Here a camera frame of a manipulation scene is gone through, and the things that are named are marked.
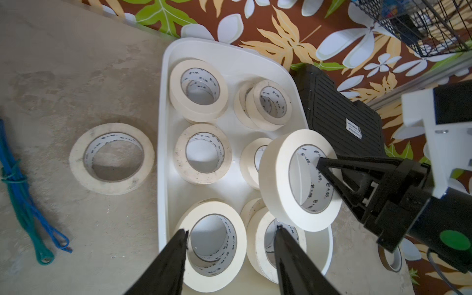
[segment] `wire basket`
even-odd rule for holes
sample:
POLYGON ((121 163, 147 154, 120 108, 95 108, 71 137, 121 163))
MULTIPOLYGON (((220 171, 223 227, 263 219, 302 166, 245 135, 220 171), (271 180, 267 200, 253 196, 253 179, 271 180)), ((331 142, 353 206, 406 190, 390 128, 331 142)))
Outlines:
POLYGON ((469 0, 352 2, 421 57, 472 48, 472 6, 469 0))

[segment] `masking tape roll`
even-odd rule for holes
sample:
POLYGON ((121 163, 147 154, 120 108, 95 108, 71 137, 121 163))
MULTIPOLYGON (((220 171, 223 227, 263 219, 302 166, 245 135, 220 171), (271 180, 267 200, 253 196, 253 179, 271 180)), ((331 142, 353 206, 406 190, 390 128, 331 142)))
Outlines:
POLYGON ((241 174, 253 189, 259 190, 259 163, 271 141, 270 138, 258 138, 248 144, 241 153, 241 159, 239 160, 241 174))
POLYGON ((233 153, 228 138, 213 125, 195 124, 185 129, 177 139, 174 149, 174 164, 181 177, 196 185, 209 185, 226 175, 231 166, 233 153), (188 144, 196 140, 205 140, 211 143, 217 153, 218 160, 213 171, 198 171, 190 164, 187 152, 188 144))
POLYGON ((274 238, 277 226, 282 225, 306 252, 305 232, 293 226, 280 223, 267 207, 257 211, 247 226, 247 257, 254 269, 278 284, 274 253, 274 238))
POLYGON ((279 129, 292 116, 290 97, 280 85, 270 80, 263 80, 251 89, 246 106, 254 124, 267 131, 279 129))
POLYGON ((246 229, 238 213, 229 205, 216 200, 198 202, 190 207, 177 223, 175 231, 191 232, 195 225, 209 215, 217 215, 226 227, 226 238, 220 253, 211 259, 196 255, 188 247, 185 259, 184 283, 199 292, 214 292, 229 284, 241 269, 246 255, 246 229))
POLYGON ((399 272, 402 268, 402 263, 403 263, 403 258, 402 258, 402 253, 400 252, 400 249, 397 247, 393 251, 393 261, 390 263, 388 262, 385 249, 378 245, 377 250, 379 252, 379 258, 380 262, 382 262, 382 265, 386 270, 392 271, 392 272, 399 272))
POLYGON ((184 60, 170 73, 169 97, 174 108, 186 119, 208 122, 228 108, 228 86, 210 64, 184 60))
POLYGON ((249 224, 249 221, 254 216, 254 214, 264 207, 265 204, 262 198, 250 200, 246 203, 246 205, 244 205, 243 209, 241 210, 240 216, 243 220, 245 228, 247 228, 247 225, 249 224))
POLYGON ((239 121, 241 121, 243 125, 251 129, 259 129, 259 127, 254 124, 251 118, 249 118, 246 108, 246 96, 255 84, 256 83, 252 81, 244 82, 243 85, 237 91, 233 101, 233 107, 235 109, 236 117, 239 119, 239 121))
MULTIPOLYGON (((260 163, 259 186, 264 203, 279 221, 306 231, 321 231, 336 218, 342 199, 316 169, 319 157, 337 159, 329 142, 309 129, 283 135, 267 146, 260 163), (290 162, 296 153, 310 171, 310 190, 304 200, 296 200, 291 189, 290 162)), ((333 169, 333 174, 342 180, 339 169, 333 169)))
POLYGON ((69 155, 72 174, 87 189, 99 194, 119 195, 137 189, 151 172, 154 165, 154 148, 149 138, 138 128, 123 123, 108 123, 85 132, 72 147, 69 155), (114 141, 127 141, 143 153, 143 162, 131 176, 107 181, 98 178, 93 170, 93 159, 98 150, 114 141))

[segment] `blue rope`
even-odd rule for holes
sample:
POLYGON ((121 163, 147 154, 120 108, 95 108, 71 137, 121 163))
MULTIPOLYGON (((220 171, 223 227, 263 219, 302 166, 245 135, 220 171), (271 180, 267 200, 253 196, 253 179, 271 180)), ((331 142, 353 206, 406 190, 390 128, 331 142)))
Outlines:
POLYGON ((8 186, 10 200, 17 215, 17 219, 22 228, 30 236, 36 250, 36 259, 41 265, 48 265, 54 260, 52 252, 46 248, 41 240, 36 228, 34 227, 34 218, 38 219, 48 235, 51 237, 54 245, 66 252, 72 253, 69 248, 69 239, 60 231, 52 227, 46 218, 36 207, 28 191, 26 177, 19 168, 20 160, 16 161, 7 142, 5 125, 0 119, 0 161, 3 164, 2 182, 8 186))

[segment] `black cable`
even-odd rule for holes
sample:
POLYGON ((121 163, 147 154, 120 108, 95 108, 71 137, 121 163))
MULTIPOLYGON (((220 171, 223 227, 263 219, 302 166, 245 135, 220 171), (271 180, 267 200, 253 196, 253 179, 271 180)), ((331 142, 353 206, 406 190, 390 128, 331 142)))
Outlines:
POLYGON ((433 258, 431 257, 431 253, 432 253, 432 250, 431 250, 431 248, 429 248, 426 255, 427 255, 428 260, 430 261, 431 265, 434 267, 434 270, 438 273, 438 275, 441 277, 441 279, 443 279, 443 281, 446 282, 446 284, 449 286, 449 288, 451 288, 451 290, 456 292, 457 295, 464 295, 464 294, 462 294, 461 291, 457 290, 457 288, 454 285, 452 285, 451 282, 449 282, 449 280, 446 278, 446 276, 444 276, 442 271, 439 269, 439 266, 434 262, 433 258))

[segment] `floral patterned rug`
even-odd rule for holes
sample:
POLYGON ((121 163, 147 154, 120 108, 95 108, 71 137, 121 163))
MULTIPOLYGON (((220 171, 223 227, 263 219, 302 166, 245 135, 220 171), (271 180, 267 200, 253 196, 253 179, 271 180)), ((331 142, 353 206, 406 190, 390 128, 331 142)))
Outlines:
MULTIPOLYGON (((461 55, 421 58, 349 0, 83 2, 175 37, 194 36, 252 49, 287 70, 314 64, 328 72, 342 94, 364 102, 461 55)), ((452 0, 442 2, 455 9, 452 0)), ((463 17, 472 18, 472 13, 463 17)), ((458 14, 451 20, 457 23, 455 28, 464 28, 456 18, 458 14)))

